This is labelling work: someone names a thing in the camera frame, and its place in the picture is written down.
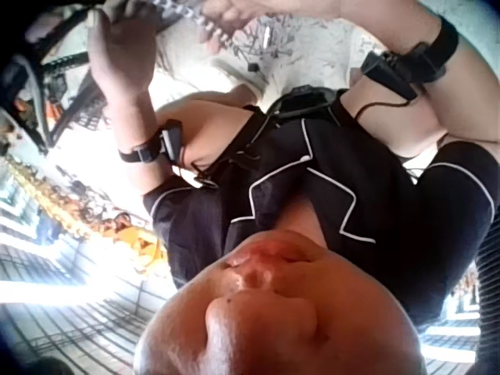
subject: sleeve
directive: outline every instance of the sleeve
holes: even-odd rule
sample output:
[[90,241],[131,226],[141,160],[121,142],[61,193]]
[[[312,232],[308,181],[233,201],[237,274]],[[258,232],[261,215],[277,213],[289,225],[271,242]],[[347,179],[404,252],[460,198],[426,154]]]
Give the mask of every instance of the sleeve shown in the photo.
[[176,211],[191,198],[195,189],[178,176],[144,196],[144,205],[152,218],[153,227],[164,243],[169,243],[170,227]]
[[499,204],[499,173],[484,148],[453,142],[420,178],[415,235],[407,254],[413,282],[422,285],[423,316],[439,315],[446,296],[476,258]]

